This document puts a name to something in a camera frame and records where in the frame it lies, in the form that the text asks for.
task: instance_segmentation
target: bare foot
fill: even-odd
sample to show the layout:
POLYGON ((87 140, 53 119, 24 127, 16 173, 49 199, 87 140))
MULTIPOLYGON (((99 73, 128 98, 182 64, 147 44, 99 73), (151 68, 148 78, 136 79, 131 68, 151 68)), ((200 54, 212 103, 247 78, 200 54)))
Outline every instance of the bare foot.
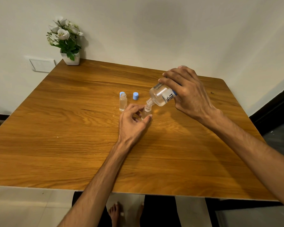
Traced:
POLYGON ((136 219, 137 227, 140 227, 140 217, 142 215, 143 209, 144 209, 144 202, 141 203, 137 213, 137 219, 136 219))
POLYGON ((120 206, 118 202, 116 202, 108 210, 108 214, 110 215, 111 223, 113 224, 112 227, 119 227, 120 226, 120 206))

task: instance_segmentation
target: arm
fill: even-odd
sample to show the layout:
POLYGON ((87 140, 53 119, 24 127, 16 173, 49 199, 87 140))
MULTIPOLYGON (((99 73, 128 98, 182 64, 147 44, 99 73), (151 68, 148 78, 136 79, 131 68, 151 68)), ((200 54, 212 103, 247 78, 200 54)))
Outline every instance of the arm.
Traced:
POLYGON ((106 160, 75 205, 58 225, 59 227, 98 226, 121 164, 147 124, 151 121, 152 115, 148 115, 143 121, 133 118, 134 114, 141 116, 139 110, 143 108, 144 105, 130 104, 122 112, 119 119, 119 138, 117 143, 112 147, 106 160))
POLYGON ((178 94, 175 97, 176 108, 219 136, 284 204, 284 156, 216 109, 194 70, 178 67, 163 73, 163 76, 169 78, 161 78, 159 82, 178 94))

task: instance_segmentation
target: small glass vial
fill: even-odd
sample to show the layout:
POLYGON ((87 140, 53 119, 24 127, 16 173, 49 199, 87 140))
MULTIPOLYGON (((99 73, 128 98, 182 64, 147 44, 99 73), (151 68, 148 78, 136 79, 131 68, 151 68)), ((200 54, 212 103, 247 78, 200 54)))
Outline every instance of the small glass vial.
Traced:
POLYGON ((144 107, 141 115, 141 120, 144 120, 146 116, 151 114, 151 107, 155 104, 152 99, 146 101, 146 106, 144 107))
POLYGON ((174 90, 166 85, 158 83, 149 90, 149 95, 151 96, 153 102, 161 107, 173 99, 177 94, 174 90))
POLYGON ((121 93, 119 100, 119 110, 124 111, 127 107, 127 98, 125 93, 121 93))

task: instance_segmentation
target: black pants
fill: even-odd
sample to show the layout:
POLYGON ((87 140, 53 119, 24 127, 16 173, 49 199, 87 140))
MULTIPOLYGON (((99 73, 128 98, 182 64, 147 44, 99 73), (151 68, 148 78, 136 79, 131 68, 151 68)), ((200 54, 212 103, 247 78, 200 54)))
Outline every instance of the black pants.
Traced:
MULTIPOLYGON (((72 206, 82 192, 75 192, 72 206)), ((111 227, 111 218, 104 207, 98 227, 111 227)), ((181 227, 174 196, 145 195, 144 209, 140 218, 140 226, 172 226, 181 227)))

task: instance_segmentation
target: white wall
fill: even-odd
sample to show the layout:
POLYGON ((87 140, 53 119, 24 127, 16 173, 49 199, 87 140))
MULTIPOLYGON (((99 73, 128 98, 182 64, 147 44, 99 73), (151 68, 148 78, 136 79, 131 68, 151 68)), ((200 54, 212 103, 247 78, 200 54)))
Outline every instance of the white wall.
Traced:
POLYGON ((61 60, 45 36, 59 15, 85 33, 83 57, 185 64, 224 79, 248 115, 284 90, 284 0, 0 0, 0 114, 46 76, 24 55, 61 60))

